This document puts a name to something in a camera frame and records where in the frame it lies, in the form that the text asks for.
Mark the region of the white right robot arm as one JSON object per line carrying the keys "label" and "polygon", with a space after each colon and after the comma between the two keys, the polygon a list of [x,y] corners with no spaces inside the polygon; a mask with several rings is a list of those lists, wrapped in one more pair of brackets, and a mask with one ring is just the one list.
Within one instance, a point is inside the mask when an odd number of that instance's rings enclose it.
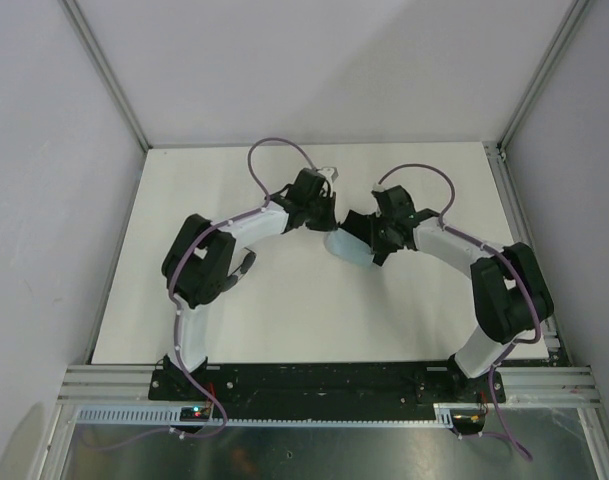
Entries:
{"label": "white right robot arm", "polygon": [[373,263],[381,266],[393,253],[412,250],[430,255],[471,281],[477,327],[450,362],[447,393],[468,401],[481,389],[480,376],[501,357],[541,334],[553,302],[533,250],[524,243],[495,246],[449,224],[431,210],[416,210],[401,186],[375,189],[375,213],[368,216]]}

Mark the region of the light blue cleaning cloth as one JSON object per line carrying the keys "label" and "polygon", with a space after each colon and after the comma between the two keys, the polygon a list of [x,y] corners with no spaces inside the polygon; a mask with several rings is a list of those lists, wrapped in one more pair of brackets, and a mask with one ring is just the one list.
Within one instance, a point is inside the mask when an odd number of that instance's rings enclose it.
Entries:
{"label": "light blue cleaning cloth", "polygon": [[361,267],[369,267],[373,263],[371,247],[343,229],[329,232],[324,245],[331,255],[348,263]]}

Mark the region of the dark aviator sunglasses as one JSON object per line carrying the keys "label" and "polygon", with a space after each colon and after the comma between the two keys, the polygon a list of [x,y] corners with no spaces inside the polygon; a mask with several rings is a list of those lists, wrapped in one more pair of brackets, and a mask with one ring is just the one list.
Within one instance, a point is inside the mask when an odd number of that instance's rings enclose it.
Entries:
{"label": "dark aviator sunglasses", "polygon": [[234,288],[252,268],[256,258],[257,254],[253,250],[244,248],[244,256],[240,264],[225,278],[221,292],[224,293]]}

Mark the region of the black glasses case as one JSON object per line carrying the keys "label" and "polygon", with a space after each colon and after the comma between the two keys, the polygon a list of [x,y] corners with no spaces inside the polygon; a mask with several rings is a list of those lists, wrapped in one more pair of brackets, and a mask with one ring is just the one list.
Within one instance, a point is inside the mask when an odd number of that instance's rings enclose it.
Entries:
{"label": "black glasses case", "polygon": [[339,228],[357,238],[372,250],[374,218],[374,213],[362,214],[355,210],[349,210]]}

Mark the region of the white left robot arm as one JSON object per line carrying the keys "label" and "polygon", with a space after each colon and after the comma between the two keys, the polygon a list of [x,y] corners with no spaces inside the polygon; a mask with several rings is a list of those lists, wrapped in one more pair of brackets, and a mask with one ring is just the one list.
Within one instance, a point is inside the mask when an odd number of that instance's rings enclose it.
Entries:
{"label": "white left robot arm", "polygon": [[198,370],[208,358],[206,329],[209,306],[245,275],[259,241],[302,226],[312,231],[336,229],[334,167],[304,168],[295,181],[268,195],[248,212],[213,222],[198,214],[187,217],[161,267],[169,298],[176,305],[171,362],[177,367],[170,387],[181,398],[198,397],[205,376]]}

